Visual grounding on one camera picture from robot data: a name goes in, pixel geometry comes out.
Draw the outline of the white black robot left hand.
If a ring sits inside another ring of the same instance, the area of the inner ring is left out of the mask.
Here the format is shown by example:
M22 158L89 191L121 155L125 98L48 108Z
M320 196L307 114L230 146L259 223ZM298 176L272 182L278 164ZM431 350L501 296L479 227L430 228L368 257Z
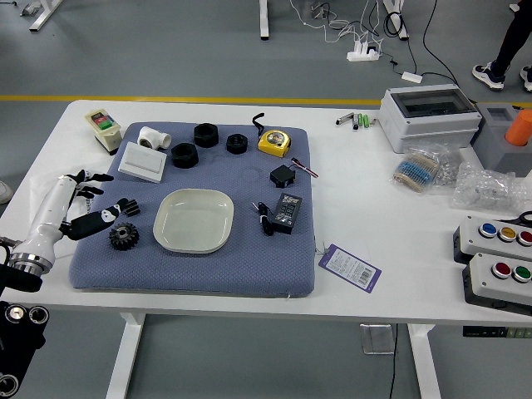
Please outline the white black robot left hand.
M112 181L113 177L87 170L81 170L75 175L60 176L42 201L27 238L13 250L12 259L36 263L43 269L50 269L56 259L54 244L63 236L80 240L112 226L128 204L128 199L122 198L102 211L65 221L71 202L76 196L102 193L102 190L96 187L85 185L93 180Z

